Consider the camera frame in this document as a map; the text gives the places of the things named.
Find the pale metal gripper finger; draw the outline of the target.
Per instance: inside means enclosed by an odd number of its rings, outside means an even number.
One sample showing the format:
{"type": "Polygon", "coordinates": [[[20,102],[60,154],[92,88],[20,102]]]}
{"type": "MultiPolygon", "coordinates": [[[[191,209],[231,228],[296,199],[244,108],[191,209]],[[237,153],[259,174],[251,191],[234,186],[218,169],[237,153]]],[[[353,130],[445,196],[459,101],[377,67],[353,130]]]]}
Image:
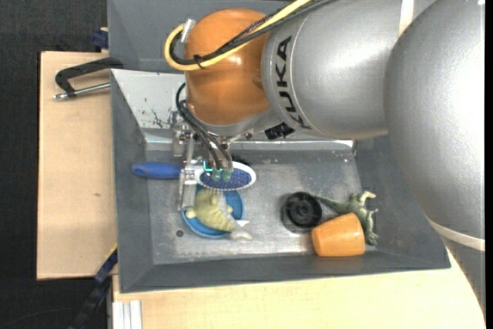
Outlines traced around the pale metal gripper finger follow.
{"type": "Polygon", "coordinates": [[[196,196],[196,172],[194,168],[184,168],[179,175],[179,198],[177,209],[186,210],[193,207],[196,196]]]}

